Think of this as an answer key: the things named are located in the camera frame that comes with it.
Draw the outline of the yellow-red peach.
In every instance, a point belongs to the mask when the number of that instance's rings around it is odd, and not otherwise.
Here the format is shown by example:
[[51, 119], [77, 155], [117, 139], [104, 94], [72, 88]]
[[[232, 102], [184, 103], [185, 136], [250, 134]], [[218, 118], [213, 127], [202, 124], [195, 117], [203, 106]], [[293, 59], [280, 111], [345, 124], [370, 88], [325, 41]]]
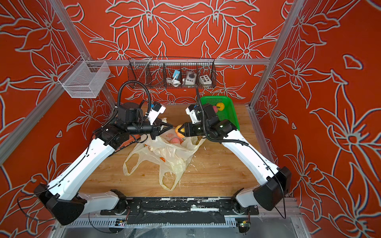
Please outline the yellow-red peach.
[[176, 135], [178, 138], [184, 138], [185, 136], [183, 134], [180, 133], [180, 127], [181, 125], [178, 125], [176, 128], [175, 128], [175, 132], [176, 132]]

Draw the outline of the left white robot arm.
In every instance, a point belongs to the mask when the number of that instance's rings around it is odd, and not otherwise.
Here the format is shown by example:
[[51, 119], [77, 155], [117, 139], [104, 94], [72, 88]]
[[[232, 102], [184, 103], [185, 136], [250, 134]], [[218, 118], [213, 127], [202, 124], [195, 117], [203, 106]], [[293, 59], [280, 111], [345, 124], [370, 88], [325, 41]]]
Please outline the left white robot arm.
[[59, 176], [47, 185], [38, 185], [34, 193], [61, 224], [68, 225], [84, 214], [109, 210], [117, 215], [128, 209], [126, 196], [116, 189], [104, 193], [80, 193], [79, 189], [95, 169], [116, 152], [123, 143], [137, 135], [155, 139], [172, 129], [158, 119], [166, 107], [160, 103], [148, 106], [143, 115], [141, 106], [125, 103], [116, 106], [109, 121], [95, 131], [95, 137], [84, 152]]

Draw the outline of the yellow translucent plastic bag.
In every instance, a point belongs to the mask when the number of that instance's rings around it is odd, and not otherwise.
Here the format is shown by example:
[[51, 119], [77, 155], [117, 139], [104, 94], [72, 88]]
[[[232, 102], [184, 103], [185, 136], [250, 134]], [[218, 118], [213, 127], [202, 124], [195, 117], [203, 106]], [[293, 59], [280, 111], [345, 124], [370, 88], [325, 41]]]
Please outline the yellow translucent plastic bag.
[[[173, 191], [205, 140], [200, 136], [186, 137], [178, 144], [159, 136], [154, 140], [149, 137], [144, 143], [137, 144], [126, 158], [123, 164], [124, 175], [132, 175], [142, 162], [149, 161], [159, 166], [159, 184], [163, 189]], [[163, 182], [167, 173], [175, 176], [171, 187]]]

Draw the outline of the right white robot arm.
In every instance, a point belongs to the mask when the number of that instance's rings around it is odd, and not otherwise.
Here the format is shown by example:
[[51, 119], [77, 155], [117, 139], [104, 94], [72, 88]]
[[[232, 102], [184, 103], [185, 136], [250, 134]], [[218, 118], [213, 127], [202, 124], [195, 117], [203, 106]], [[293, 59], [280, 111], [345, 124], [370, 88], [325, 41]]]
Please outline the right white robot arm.
[[212, 105], [190, 105], [186, 113], [191, 121], [178, 127], [179, 134], [185, 137], [204, 136], [222, 144], [240, 159], [257, 180], [258, 186], [235, 193], [232, 199], [236, 209], [260, 205], [271, 211], [285, 198], [292, 178], [287, 167], [280, 168], [265, 158], [230, 120], [221, 120]]

